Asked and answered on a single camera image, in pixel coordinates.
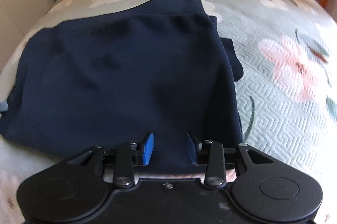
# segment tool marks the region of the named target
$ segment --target folded navy garment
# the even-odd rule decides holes
[[[221,41],[200,0],[62,22],[25,47],[0,133],[68,157],[153,132],[153,172],[190,172],[188,131],[225,147],[242,142],[233,74],[243,75],[233,43]]]

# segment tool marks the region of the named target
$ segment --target bedspread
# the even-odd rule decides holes
[[[0,100],[14,84],[23,48],[38,30],[64,20],[113,13],[149,0],[59,0],[25,36],[0,75]],[[233,39],[244,68],[236,86],[244,140],[313,176],[323,188],[317,223],[334,223],[336,187],[337,24],[314,0],[201,0]],[[15,202],[20,181],[58,159],[0,138],[0,223],[22,220]]]

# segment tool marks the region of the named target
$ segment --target bolt head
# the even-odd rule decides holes
[[[211,186],[220,186],[224,182],[225,181],[218,176],[211,176],[210,178],[207,179],[207,184]]]
[[[174,185],[170,182],[166,182],[163,184],[166,189],[173,189]]]
[[[128,186],[132,183],[132,180],[126,176],[119,176],[118,178],[116,178],[115,183],[120,186]]]

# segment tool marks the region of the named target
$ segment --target circular cover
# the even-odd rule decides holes
[[[103,179],[85,166],[55,165],[24,181],[17,201],[27,220],[64,223],[99,209],[108,196]]]
[[[256,164],[233,183],[231,195],[248,214],[271,222],[312,217],[322,201],[320,185],[285,164]]]
[[[298,194],[299,187],[287,178],[269,178],[261,182],[260,190],[272,199],[287,200]]]

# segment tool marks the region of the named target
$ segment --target blue gripper pad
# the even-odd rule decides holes
[[[0,112],[6,112],[8,110],[8,104],[5,101],[0,101]]]
[[[197,149],[191,136],[187,134],[187,151],[193,165],[197,163]]]
[[[153,137],[153,133],[151,133],[151,135],[149,136],[149,138],[147,139],[144,145],[143,163],[145,165],[149,165],[153,147],[154,147],[154,137]]]

